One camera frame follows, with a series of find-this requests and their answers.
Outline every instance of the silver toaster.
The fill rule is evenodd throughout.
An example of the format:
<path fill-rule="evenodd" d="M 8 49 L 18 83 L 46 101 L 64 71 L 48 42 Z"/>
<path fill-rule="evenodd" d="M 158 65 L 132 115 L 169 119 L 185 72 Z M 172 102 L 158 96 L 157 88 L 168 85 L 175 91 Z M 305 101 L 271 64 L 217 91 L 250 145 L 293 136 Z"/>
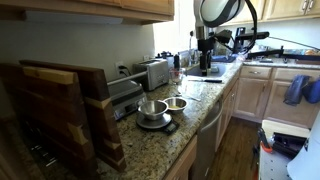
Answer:
<path fill-rule="evenodd" d="M 169 67 L 166 60 L 153 59 L 133 64 L 133 72 L 147 72 L 147 78 L 140 81 L 146 91 L 152 91 L 155 88 L 169 82 Z"/>

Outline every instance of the cutting board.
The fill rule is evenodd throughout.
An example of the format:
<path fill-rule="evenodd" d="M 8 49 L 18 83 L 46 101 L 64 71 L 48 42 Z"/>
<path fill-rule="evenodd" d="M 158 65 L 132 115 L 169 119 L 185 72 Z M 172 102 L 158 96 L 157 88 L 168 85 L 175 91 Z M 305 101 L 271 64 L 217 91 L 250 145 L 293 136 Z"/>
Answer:
<path fill-rule="evenodd" d="M 104 71 L 32 60 L 20 60 L 20 64 L 78 74 L 96 154 L 117 171 L 124 171 L 126 162 Z"/>
<path fill-rule="evenodd" d="M 76 73 L 0 64 L 18 120 L 79 179 L 99 179 Z"/>

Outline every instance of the bowl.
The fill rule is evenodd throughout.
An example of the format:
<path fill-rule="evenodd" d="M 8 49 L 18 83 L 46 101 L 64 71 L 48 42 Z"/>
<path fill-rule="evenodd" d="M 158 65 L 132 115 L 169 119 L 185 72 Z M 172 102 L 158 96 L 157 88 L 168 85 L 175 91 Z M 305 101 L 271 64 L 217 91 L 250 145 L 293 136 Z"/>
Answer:
<path fill-rule="evenodd" d="M 139 106 L 138 111 L 149 120 L 158 120 L 168 110 L 168 104 L 164 101 L 147 101 Z"/>
<path fill-rule="evenodd" d="M 180 97 L 171 97 L 163 100 L 168 104 L 168 111 L 172 114 L 181 113 L 187 106 L 187 101 Z"/>

